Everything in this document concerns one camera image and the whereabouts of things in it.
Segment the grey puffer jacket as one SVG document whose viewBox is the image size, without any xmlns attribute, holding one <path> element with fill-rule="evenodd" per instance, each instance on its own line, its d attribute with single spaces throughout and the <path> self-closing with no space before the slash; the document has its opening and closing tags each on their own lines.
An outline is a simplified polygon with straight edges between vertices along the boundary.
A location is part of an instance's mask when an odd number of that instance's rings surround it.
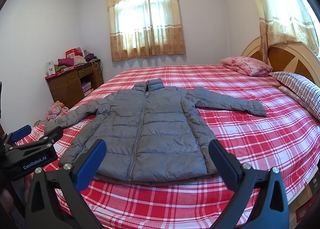
<svg viewBox="0 0 320 229">
<path fill-rule="evenodd" d="M 208 153 L 209 143 L 216 137 L 200 116 L 200 108 L 266 116 L 257 100 L 203 87 L 165 86 L 161 79 L 154 79 L 79 106 L 49 121 L 44 130 L 66 129 L 92 115 L 94 119 L 60 157 L 59 166 L 73 163 L 100 139 L 105 141 L 107 153 L 95 173 L 96 180 L 165 185 L 217 173 Z"/>
</svg>

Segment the pink clothes pile on floor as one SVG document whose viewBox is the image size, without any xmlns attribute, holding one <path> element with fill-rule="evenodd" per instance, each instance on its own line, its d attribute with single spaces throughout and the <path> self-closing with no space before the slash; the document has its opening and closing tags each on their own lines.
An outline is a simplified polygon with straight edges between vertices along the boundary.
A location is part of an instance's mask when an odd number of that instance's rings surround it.
<svg viewBox="0 0 320 229">
<path fill-rule="evenodd" d="M 56 118 L 59 118 L 62 116 L 65 112 L 67 112 L 69 109 L 61 103 L 59 100 L 57 100 L 55 103 L 53 103 L 46 115 L 47 121 L 55 120 Z"/>
</svg>

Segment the magenta folded clothes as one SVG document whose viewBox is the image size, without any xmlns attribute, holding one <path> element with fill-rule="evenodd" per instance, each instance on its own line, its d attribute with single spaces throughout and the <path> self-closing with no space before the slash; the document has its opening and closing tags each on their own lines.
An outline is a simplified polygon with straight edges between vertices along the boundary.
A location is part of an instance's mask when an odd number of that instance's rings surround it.
<svg viewBox="0 0 320 229">
<path fill-rule="evenodd" d="M 57 63 L 59 66 L 67 66 L 67 67 L 71 67 L 74 66 L 74 59 L 73 58 L 64 58 L 64 59 L 58 59 Z"/>
</svg>

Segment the beige folded clothes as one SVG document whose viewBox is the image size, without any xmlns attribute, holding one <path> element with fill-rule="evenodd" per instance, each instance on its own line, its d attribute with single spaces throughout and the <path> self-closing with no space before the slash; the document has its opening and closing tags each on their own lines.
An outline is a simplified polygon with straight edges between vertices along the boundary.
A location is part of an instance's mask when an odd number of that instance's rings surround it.
<svg viewBox="0 0 320 229">
<path fill-rule="evenodd" d="M 79 66 L 79 65 L 86 64 L 87 61 L 83 56 L 76 55 L 76 56 L 73 57 L 73 63 L 74 63 L 74 66 L 76 67 L 76 66 Z"/>
</svg>

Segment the dark purple clothes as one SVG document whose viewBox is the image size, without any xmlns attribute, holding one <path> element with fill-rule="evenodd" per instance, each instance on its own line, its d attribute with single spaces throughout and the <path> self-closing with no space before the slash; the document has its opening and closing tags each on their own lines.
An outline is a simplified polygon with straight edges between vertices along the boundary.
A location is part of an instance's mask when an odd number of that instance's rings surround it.
<svg viewBox="0 0 320 229">
<path fill-rule="evenodd" d="M 89 53 L 88 55 L 85 56 L 86 61 L 92 61 L 94 59 L 97 59 L 97 57 L 93 53 Z"/>
</svg>

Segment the cardboard box under bed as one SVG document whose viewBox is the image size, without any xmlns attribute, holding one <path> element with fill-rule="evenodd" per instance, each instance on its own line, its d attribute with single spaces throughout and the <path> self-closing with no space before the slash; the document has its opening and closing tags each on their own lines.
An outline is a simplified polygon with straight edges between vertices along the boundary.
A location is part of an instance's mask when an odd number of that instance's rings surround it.
<svg viewBox="0 0 320 229">
<path fill-rule="evenodd" d="M 312 172 L 312 177 L 308 178 L 304 188 L 302 188 L 289 204 L 290 219 L 289 228 L 295 228 L 306 216 L 315 202 L 319 192 L 319 170 L 316 168 Z"/>
</svg>

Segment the brown wooden desk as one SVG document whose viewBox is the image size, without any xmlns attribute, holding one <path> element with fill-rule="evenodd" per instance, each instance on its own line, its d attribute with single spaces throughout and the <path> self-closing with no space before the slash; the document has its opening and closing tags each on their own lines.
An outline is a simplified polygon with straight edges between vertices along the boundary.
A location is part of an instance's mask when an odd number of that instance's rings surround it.
<svg viewBox="0 0 320 229">
<path fill-rule="evenodd" d="M 52 99 L 71 108 L 103 83 L 102 64 L 99 59 L 64 69 L 45 78 Z"/>
</svg>

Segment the white greeting card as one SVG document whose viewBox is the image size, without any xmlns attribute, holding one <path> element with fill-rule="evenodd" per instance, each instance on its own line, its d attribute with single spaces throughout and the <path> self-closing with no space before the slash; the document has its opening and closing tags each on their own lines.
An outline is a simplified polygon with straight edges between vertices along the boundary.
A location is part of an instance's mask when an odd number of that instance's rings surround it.
<svg viewBox="0 0 320 229">
<path fill-rule="evenodd" d="M 46 67 L 47 67 L 48 76 L 55 74 L 55 65 L 54 65 L 53 60 L 46 62 Z"/>
</svg>

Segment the green folded cloth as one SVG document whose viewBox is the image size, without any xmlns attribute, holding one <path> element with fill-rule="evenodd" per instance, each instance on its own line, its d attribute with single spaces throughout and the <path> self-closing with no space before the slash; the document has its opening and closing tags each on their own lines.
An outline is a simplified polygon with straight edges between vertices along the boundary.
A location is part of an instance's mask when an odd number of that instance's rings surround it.
<svg viewBox="0 0 320 229">
<path fill-rule="evenodd" d="M 56 73 L 60 72 L 64 68 L 67 68 L 67 66 L 66 65 L 54 65 L 54 70 Z"/>
</svg>

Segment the red gift box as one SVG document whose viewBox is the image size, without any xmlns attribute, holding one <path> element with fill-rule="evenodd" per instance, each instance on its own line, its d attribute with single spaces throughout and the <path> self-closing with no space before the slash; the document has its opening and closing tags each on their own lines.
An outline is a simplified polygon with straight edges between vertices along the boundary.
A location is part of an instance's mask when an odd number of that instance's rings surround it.
<svg viewBox="0 0 320 229">
<path fill-rule="evenodd" d="M 74 58 L 75 56 L 83 57 L 84 55 L 81 47 L 77 47 L 77 48 L 73 48 L 66 51 L 65 56 L 66 56 L 66 59 L 71 59 L 71 58 Z"/>
</svg>

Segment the striped pillow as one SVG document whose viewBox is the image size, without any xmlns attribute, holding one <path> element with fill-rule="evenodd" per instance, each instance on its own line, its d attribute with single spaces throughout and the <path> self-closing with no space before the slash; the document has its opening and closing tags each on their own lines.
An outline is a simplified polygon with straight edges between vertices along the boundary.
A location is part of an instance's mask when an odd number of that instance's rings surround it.
<svg viewBox="0 0 320 229">
<path fill-rule="evenodd" d="M 278 71 L 270 73 L 279 83 L 279 90 L 298 102 L 319 121 L 319 87 L 304 76 Z"/>
</svg>

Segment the beige window curtain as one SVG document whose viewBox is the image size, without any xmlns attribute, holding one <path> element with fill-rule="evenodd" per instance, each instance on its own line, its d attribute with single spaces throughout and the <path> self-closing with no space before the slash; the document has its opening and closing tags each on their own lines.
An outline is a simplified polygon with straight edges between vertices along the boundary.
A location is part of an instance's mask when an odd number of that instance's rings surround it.
<svg viewBox="0 0 320 229">
<path fill-rule="evenodd" d="M 112 61 L 185 53 L 178 0 L 107 0 Z"/>
</svg>

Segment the wooden headboard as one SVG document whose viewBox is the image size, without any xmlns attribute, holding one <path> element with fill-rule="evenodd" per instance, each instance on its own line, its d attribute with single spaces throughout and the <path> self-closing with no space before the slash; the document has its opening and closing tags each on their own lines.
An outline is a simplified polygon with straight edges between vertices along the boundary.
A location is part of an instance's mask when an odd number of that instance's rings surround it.
<svg viewBox="0 0 320 229">
<path fill-rule="evenodd" d="M 280 43 L 268 48 L 260 44 L 261 38 L 254 39 L 243 51 L 243 57 L 264 61 L 274 72 L 286 71 L 306 77 L 319 85 L 319 57 L 302 42 Z"/>
</svg>

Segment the beige side curtain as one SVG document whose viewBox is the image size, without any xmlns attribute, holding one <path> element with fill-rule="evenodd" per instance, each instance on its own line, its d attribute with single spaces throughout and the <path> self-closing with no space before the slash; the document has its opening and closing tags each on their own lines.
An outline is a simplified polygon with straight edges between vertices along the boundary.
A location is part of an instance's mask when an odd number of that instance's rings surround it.
<svg viewBox="0 0 320 229">
<path fill-rule="evenodd" d="M 307 0 L 255 0 L 259 15 L 260 49 L 267 62 L 268 50 L 276 44 L 301 42 L 319 54 L 319 22 Z"/>
</svg>

